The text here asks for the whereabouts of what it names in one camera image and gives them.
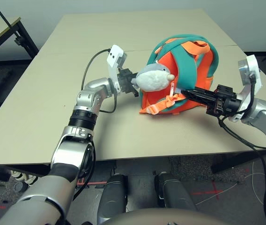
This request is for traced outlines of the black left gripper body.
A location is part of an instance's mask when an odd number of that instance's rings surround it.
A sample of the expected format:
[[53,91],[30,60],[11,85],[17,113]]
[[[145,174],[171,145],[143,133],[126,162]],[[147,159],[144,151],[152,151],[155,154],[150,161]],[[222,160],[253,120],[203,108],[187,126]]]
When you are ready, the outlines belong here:
[[130,90],[131,85],[133,85],[131,83],[132,79],[131,79],[131,75],[133,74],[133,72],[131,70],[129,70],[128,68],[126,69],[118,69],[118,83],[120,85],[120,89],[121,92],[128,94],[128,93],[132,93]]

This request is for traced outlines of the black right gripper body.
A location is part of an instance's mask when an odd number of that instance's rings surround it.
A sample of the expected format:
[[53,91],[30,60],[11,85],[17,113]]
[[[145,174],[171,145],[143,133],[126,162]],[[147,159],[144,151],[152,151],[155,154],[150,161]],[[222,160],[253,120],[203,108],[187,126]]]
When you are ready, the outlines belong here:
[[232,116],[241,105],[241,100],[237,99],[237,94],[231,87],[218,85],[213,92],[214,100],[207,106],[206,113],[212,116]]

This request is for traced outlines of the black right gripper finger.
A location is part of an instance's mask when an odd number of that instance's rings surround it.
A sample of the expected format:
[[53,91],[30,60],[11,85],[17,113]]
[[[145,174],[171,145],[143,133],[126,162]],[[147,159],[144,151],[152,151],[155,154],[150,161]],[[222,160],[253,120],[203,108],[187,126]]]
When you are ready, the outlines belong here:
[[202,89],[202,88],[195,88],[194,91],[198,95],[209,96],[209,97],[215,97],[216,96],[216,93],[214,91],[210,91],[210,90],[206,90],[206,89]]
[[214,106],[215,97],[198,95],[194,90],[181,90],[181,93],[193,102],[197,102],[206,106]]

